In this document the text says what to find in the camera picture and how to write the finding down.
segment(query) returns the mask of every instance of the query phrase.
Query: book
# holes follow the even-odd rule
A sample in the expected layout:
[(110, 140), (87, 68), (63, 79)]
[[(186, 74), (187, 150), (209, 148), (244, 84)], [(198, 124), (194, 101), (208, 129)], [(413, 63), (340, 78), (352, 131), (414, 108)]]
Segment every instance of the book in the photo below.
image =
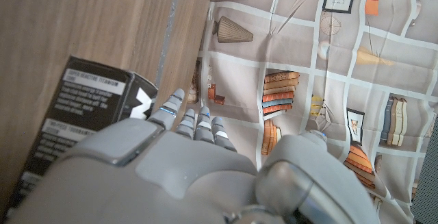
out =
[(362, 177), (364, 177), (364, 178), (366, 178), (366, 179), (368, 179), (368, 180), (370, 180), (372, 182), (374, 182), (374, 180), (376, 179), (376, 176), (374, 175), (373, 172), (372, 173), (367, 173), (367, 172), (362, 171), (361, 169), (358, 169), (357, 167), (351, 165), (348, 162), (344, 162), (344, 165), (346, 167), (348, 167), (349, 169), (351, 169), (352, 171), (354, 171), (355, 173), (357, 173), (358, 175), (360, 175), (360, 176), (362, 176)]
[(394, 102), (394, 98), (388, 98), (385, 108), (385, 118), (383, 119), (383, 130), (381, 134), (381, 141), (387, 141), (389, 128), (391, 127), (391, 107)]
[(267, 108), (267, 107), (274, 106), (274, 105), (292, 104), (293, 102), (294, 102), (294, 100), (292, 98), (278, 99), (278, 100), (274, 100), (274, 101), (267, 101), (267, 102), (261, 103), (261, 107)]
[(280, 87), (280, 88), (273, 88), (269, 90), (264, 90), (263, 95), (271, 95), (276, 93), (282, 93), (282, 92), (295, 92), (295, 86), (287, 86), (287, 87)]
[(225, 104), (225, 97), (220, 96), (220, 95), (216, 95), (214, 97), (214, 103), (220, 104), (220, 105), (224, 105)]
[(272, 142), (272, 149), (274, 149), (275, 145), (276, 145), (276, 126), (274, 126), (274, 141)]
[(272, 146), (273, 146), (273, 144), (274, 144), (274, 131), (276, 131), (276, 126), (275, 126), (275, 125), (273, 125), (273, 126), (271, 127), (271, 130), (270, 130), (270, 138), (269, 138), (268, 154), (271, 152), (271, 150), (272, 150)]
[(359, 180), (362, 184), (363, 184), (363, 186), (365, 186), (365, 187), (368, 187), (368, 188), (371, 188), (371, 189), (375, 189), (376, 188), (376, 185), (374, 185), (374, 184), (371, 184), (371, 185), (367, 185), (365, 182), (363, 182), (363, 181), (361, 181), (361, 180)]
[(355, 162), (354, 160), (351, 160), (350, 158), (346, 159), (346, 162), (350, 163), (351, 165), (357, 167), (358, 169), (361, 169), (362, 171), (365, 171), (367, 173), (371, 173), (372, 169), (370, 169), (369, 167), (366, 167), (362, 164), (359, 164), (358, 162)]
[(365, 153), (363, 152), (363, 150), (361, 148), (359, 148), (358, 146), (354, 146), (354, 145), (350, 145), (350, 152), (355, 153), (356, 155), (365, 158), (366, 160), (368, 160), (367, 155), (365, 155)]
[(264, 134), (263, 134), (263, 143), (261, 144), (262, 155), (268, 154), (269, 139), (270, 139), (270, 120), (266, 120)]
[(298, 79), (286, 79), (281, 81), (269, 82), (264, 85), (265, 90), (269, 90), (272, 88), (280, 88), (286, 86), (295, 86), (298, 84)]
[(406, 111), (406, 105), (408, 104), (404, 98), (401, 98), (402, 105), (402, 131), (400, 132), (400, 138), (398, 139), (398, 146), (402, 146), (404, 135), (406, 134), (406, 130), (408, 128), (408, 113)]
[(300, 77), (300, 73), (297, 72), (281, 72), (273, 73), (265, 76), (265, 83), (281, 81), (286, 79), (293, 79)]
[(360, 176), (360, 175), (357, 174), (356, 172), (355, 172), (355, 175), (356, 175), (356, 177), (357, 177), (360, 181), (364, 182), (364, 183), (367, 184), (368, 186), (371, 186), (371, 185), (373, 184), (373, 182), (372, 182), (371, 180), (366, 179), (366, 178)]
[(214, 100), (216, 97), (216, 85), (212, 84), (210, 88), (208, 88), (208, 99)]
[(351, 152), (348, 154), (347, 158), (354, 160), (355, 162), (359, 163), (360, 165), (366, 166), (372, 170), (372, 165), (368, 159), (362, 158), (362, 157), (356, 155), (355, 153), (351, 153)]
[(287, 98), (294, 98), (294, 92), (289, 91), (289, 92), (265, 95), (263, 96), (262, 101), (267, 102), (267, 101), (274, 101), (274, 100), (287, 99)]
[(289, 110), (292, 108), (291, 104), (274, 105), (263, 109), (263, 113), (267, 114), (269, 112), (275, 112), (278, 110)]
[(389, 126), (388, 139), (386, 144), (392, 145), (392, 138), (394, 137), (394, 131), (396, 129), (396, 106), (397, 106), (397, 97), (394, 97), (394, 102), (391, 106), (391, 125)]
[(396, 128), (394, 129), (394, 135), (392, 137), (392, 145), (398, 145), (400, 139), (400, 133), (403, 128), (403, 101), (399, 99), (396, 105)]

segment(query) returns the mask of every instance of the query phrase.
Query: fabric backdrop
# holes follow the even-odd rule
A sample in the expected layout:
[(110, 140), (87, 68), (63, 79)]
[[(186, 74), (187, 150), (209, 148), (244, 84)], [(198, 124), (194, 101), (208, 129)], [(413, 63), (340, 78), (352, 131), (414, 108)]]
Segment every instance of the fabric backdrop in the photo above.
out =
[[(348, 7), (349, 0), (343, 2)], [(365, 113), (362, 150), (373, 165), (382, 155), (376, 189), (367, 189), (383, 200), (381, 223), (412, 223), (412, 187), (438, 108), (438, 0), (378, 0), (378, 15), (365, 14), (366, 2), (352, 0), (350, 13), (340, 13), (325, 12), (324, 0), (212, 0), (198, 55), (201, 105), (208, 106), (212, 116), (224, 117), (237, 151), (260, 169), (265, 160), (264, 76), (299, 72), (293, 108), (272, 118), (274, 124), (283, 135), (318, 129), (309, 115), (311, 97), (323, 97), (328, 152), (343, 162), (350, 149), (346, 109)], [(219, 43), (212, 30), (221, 16), (253, 33), (253, 41)], [(337, 28), (330, 30), (330, 25)], [(321, 42), (330, 46), (326, 59), (318, 55)], [(364, 64), (357, 59), (358, 50), (386, 64)], [(208, 99), (208, 84), (215, 84), (216, 94), (226, 98), (224, 105)], [(389, 97), (407, 100), (402, 146), (380, 142)]]

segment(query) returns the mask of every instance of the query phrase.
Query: black box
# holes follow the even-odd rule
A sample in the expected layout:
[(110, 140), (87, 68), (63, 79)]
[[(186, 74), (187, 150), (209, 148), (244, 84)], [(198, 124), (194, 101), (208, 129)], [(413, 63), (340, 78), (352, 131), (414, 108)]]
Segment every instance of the black box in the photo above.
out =
[(156, 96), (157, 88), (136, 73), (71, 56), (10, 199), (8, 216), (59, 155), (112, 123), (146, 119)]

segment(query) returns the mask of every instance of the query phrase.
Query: gray robotic hand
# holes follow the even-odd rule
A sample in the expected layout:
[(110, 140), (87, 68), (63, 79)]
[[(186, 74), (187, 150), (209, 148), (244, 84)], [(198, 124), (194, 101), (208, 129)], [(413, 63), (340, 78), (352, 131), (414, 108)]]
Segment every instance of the gray robotic hand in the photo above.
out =
[(320, 132), (282, 137), (257, 172), (207, 107), (170, 132), (183, 98), (78, 143), (9, 223), (378, 223)]

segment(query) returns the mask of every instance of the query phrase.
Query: wooden wall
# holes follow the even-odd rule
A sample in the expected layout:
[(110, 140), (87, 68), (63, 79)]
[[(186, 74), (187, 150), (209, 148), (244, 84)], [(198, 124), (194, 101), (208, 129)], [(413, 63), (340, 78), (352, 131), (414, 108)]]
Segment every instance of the wooden wall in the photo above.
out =
[[(157, 104), (188, 90), (209, 0), (177, 0)], [(172, 0), (0, 0), (0, 214), (69, 55), (155, 81)]]

